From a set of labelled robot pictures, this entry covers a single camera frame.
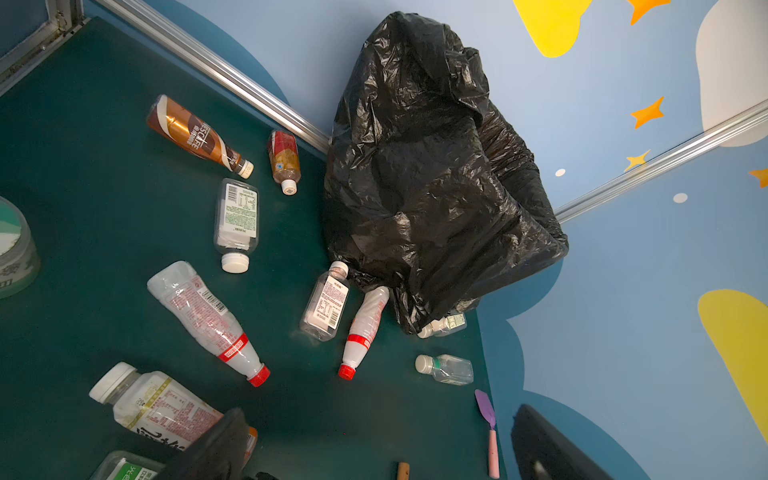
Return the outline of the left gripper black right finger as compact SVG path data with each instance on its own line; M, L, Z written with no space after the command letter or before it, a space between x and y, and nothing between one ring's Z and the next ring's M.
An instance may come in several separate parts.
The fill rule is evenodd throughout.
M528 404L522 404L515 414L511 441L522 479L611 479Z

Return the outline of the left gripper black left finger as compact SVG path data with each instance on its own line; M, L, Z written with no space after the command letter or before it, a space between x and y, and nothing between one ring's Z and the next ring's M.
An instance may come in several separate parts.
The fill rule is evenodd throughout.
M155 479L242 479L248 439L244 412L233 408L165 465Z

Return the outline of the orange juice bottle white cap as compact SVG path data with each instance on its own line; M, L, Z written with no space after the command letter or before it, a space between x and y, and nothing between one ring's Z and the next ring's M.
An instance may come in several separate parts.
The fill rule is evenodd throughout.
M160 371L142 374L125 362L104 374L89 397L111 405L114 419L122 427L179 451L223 418L169 375Z

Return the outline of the clear bottle red cap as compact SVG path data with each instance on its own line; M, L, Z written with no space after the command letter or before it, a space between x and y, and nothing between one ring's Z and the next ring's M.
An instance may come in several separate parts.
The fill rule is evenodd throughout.
M233 313L207 287L186 261L177 261L153 275L148 291L209 353L244 376L254 387L270 376L252 342Z

